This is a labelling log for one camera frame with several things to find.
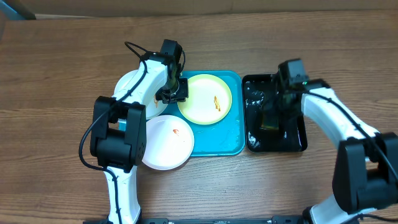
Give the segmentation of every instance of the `food residue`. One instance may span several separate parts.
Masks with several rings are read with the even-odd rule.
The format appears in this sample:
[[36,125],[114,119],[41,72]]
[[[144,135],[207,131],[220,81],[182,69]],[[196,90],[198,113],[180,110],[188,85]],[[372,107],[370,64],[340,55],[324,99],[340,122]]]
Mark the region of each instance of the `food residue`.
[[159,104],[159,102],[156,100],[156,96],[154,96],[154,102],[155,102],[155,106],[157,108],[157,105]]
[[173,129],[173,132],[174,132],[174,134],[176,134],[177,136],[180,136],[180,135],[179,135],[179,132],[180,132],[180,131],[179,131],[178,129]]
[[214,104],[216,105],[216,110],[221,111],[220,103],[217,100],[217,96],[214,96]]

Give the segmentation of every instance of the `black tray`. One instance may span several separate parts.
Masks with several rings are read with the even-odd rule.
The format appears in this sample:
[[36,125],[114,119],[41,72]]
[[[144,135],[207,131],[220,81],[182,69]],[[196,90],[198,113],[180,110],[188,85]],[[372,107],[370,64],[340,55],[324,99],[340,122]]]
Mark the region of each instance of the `black tray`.
[[303,116],[279,121],[278,129],[261,128],[262,102],[275,91],[271,76],[246,75],[242,79],[246,144],[252,152],[302,152],[308,146]]

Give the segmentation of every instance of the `blue tray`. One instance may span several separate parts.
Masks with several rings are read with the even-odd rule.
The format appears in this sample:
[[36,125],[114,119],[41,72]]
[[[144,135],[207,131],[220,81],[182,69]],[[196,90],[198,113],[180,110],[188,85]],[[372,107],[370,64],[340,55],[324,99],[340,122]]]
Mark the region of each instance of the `blue tray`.
[[[233,156],[239,154],[245,145],[244,115],[243,115],[243,94],[242,80],[233,71],[186,71],[182,77],[190,78],[194,75],[210,74],[222,79],[231,90],[232,105],[228,114],[221,121],[200,125],[192,123],[182,116],[176,103],[167,106],[160,115],[173,115],[182,118],[192,128],[195,138],[192,157],[197,156]],[[119,128],[125,130],[125,125],[120,124]]]

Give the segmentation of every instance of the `wooden table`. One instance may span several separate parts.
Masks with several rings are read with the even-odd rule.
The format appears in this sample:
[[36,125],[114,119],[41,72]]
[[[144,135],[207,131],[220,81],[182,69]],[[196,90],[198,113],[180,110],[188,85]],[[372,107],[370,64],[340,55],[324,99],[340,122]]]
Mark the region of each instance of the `wooden table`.
[[[346,11],[7,22],[0,44],[0,223],[81,223],[109,213],[104,174],[78,143],[93,103],[138,66],[123,42],[177,40],[186,70],[275,72],[301,57],[366,123],[398,133],[398,12]],[[336,149],[306,120],[304,153],[192,158],[138,169],[143,217],[300,214],[327,198]],[[90,156],[88,144],[85,157]],[[398,207],[377,212],[398,217]]]

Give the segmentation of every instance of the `plate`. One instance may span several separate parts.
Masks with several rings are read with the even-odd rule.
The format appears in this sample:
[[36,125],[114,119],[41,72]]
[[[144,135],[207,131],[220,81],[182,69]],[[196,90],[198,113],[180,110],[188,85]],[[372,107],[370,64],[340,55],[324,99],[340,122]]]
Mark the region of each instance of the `plate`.
[[189,97],[178,102],[181,114],[195,124],[214,124],[231,109],[232,93],[220,78],[201,74],[188,79]]
[[162,115],[147,121],[147,146],[143,163],[157,170],[182,165],[193,150],[193,132],[183,119]]

